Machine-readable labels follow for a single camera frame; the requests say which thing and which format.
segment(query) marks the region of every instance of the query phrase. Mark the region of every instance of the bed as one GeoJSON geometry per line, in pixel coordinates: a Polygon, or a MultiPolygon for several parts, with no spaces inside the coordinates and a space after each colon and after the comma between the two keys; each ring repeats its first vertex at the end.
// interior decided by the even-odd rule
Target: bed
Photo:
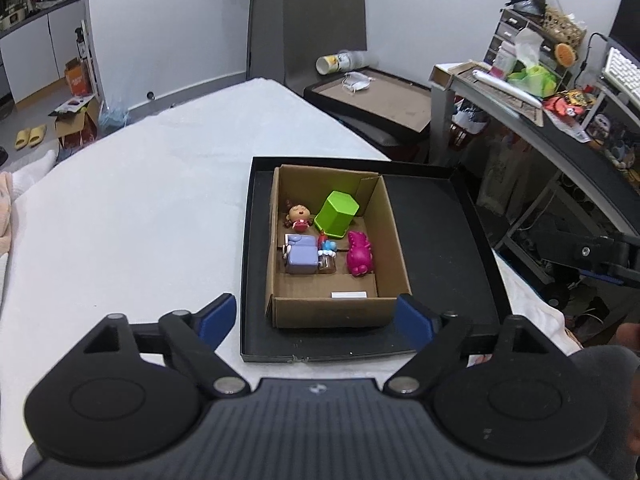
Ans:
{"type": "MultiPolygon", "coordinates": [[[[385,157],[276,82],[251,80],[166,110],[87,147],[14,203],[0,316],[0,458],[22,475],[24,399],[101,318],[155,321],[240,291],[254,155],[385,157]]],[[[502,260],[512,309],[567,354],[562,315],[502,260]]],[[[262,376],[375,378],[408,357],[348,364],[246,364],[238,324],[218,354],[252,386],[262,376]]]]}

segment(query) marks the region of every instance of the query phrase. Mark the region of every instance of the orange box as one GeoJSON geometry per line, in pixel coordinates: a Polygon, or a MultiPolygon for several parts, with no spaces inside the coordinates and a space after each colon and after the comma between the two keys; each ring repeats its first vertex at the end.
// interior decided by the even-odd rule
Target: orange box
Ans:
{"type": "Polygon", "coordinates": [[[89,95],[91,84],[89,83],[88,71],[84,62],[77,57],[65,65],[65,79],[73,95],[89,95]]]}

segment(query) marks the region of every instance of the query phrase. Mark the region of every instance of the white cabinet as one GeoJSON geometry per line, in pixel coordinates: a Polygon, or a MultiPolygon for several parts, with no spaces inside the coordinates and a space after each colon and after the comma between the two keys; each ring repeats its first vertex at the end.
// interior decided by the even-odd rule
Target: white cabinet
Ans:
{"type": "Polygon", "coordinates": [[[84,0],[69,4],[62,9],[52,10],[48,17],[58,73],[60,77],[64,77],[65,65],[78,57],[76,28],[80,27],[80,22],[84,20],[84,0]]]}
{"type": "Polygon", "coordinates": [[[60,78],[46,15],[0,38],[0,51],[15,102],[60,78]]]}

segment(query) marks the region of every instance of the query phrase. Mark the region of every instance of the black tray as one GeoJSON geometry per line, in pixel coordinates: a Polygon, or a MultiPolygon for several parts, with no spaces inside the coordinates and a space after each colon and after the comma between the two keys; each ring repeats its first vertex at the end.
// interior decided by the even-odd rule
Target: black tray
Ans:
{"type": "Polygon", "coordinates": [[[434,312],[453,310],[479,324],[501,323],[511,313],[491,247],[456,171],[378,160],[254,157],[242,248],[240,353],[245,361],[352,360],[412,351],[393,323],[283,330],[265,318],[269,200],[273,170],[282,164],[382,174],[414,296],[434,312]]]}
{"type": "MultiPolygon", "coordinates": [[[[382,72],[381,70],[375,70],[373,68],[367,68],[366,70],[367,70],[367,73],[371,72],[373,74],[375,73],[383,74],[386,77],[391,77],[398,81],[407,83],[408,85],[415,86],[417,88],[422,88],[423,90],[429,90],[426,86],[415,83],[413,81],[409,81],[408,79],[404,79],[397,75],[389,74],[387,72],[382,72]]],[[[376,128],[379,128],[384,132],[389,133],[393,138],[395,138],[396,140],[399,140],[403,144],[415,144],[417,141],[420,141],[426,138],[425,136],[429,133],[429,129],[430,129],[430,126],[428,124],[422,129],[422,131],[418,132],[407,126],[403,126],[402,124],[396,123],[391,119],[381,117],[372,112],[363,110],[362,108],[352,106],[342,101],[337,101],[336,99],[332,99],[331,97],[327,97],[325,95],[315,92],[316,88],[324,86],[331,81],[335,81],[343,78],[344,78],[344,74],[338,73],[332,76],[327,76],[326,78],[322,78],[321,82],[315,83],[313,85],[306,87],[303,91],[303,97],[305,98],[305,101],[311,103],[316,108],[320,108],[323,112],[327,112],[329,114],[334,113],[338,115],[345,115],[347,117],[357,119],[364,123],[371,124],[372,126],[375,126],[376,128]]]]}

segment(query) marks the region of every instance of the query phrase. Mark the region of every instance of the keyboard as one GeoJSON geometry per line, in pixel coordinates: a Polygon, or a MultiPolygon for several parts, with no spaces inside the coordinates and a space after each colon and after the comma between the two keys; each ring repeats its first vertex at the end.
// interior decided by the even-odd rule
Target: keyboard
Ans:
{"type": "Polygon", "coordinates": [[[602,75],[629,100],[640,108],[640,68],[627,59],[618,49],[612,48],[602,75]]]}

